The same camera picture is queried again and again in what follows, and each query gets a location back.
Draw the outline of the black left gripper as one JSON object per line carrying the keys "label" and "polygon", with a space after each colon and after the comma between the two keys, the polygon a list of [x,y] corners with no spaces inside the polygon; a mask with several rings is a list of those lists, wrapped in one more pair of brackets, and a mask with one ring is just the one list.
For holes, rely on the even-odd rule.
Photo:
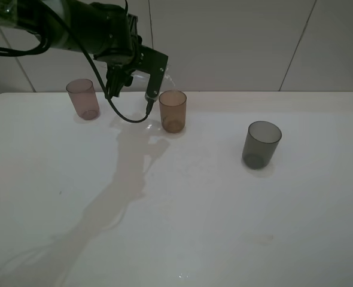
{"label": "black left gripper", "polygon": [[128,12],[128,3],[71,3],[71,31],[88,54],[105,62],[106,90],[109,98],[119,97],[123,87],[132,85],[139,60],[137,16]]}

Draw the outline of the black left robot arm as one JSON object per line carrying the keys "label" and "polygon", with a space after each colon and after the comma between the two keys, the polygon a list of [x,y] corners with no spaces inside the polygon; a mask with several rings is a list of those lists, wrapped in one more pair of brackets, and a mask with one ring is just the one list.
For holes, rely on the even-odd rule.
{"label": "black left robot arm", "polygon": [[132,84],[132,71],[124,68],[134,62],[137,44],[131,25],[136,17],[128,7],[81,1],[0,1],[0,27],[24,30],[39,44],[30,50],[0,47],[2,57],[33,56],[50,48],[90,54],[105,62],[106,89],[119,96]]}

